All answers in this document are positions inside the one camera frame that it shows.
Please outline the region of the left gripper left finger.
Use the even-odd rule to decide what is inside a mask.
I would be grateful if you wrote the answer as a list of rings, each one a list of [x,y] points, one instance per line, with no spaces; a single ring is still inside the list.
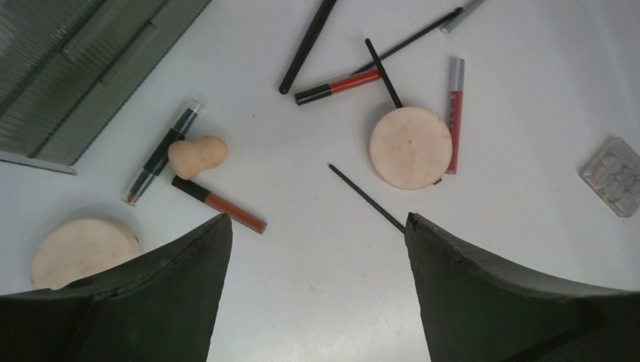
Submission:
[[[220,214],[59,290],[1,297],[3,361],[205,361],[232,251]]]

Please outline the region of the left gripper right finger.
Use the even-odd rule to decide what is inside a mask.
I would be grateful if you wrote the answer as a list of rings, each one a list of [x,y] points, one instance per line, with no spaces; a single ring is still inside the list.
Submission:
[[[405,245],[433,361],[637,361],[639,294],[548,275],[417,213]]]

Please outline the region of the clear acrylic organizer box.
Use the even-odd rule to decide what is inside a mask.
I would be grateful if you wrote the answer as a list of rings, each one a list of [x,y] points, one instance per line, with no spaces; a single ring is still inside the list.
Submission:
[[[1,159],[71,173],[206,6],[3,1]]]

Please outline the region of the round beige powder puff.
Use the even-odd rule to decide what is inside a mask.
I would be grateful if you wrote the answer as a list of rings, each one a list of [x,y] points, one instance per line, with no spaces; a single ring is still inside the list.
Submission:
[[[371,132],[368,154],[386,184],[414,191],[445,175],[453,154],[451,132],[433,111],[417,106],[394,109]]]

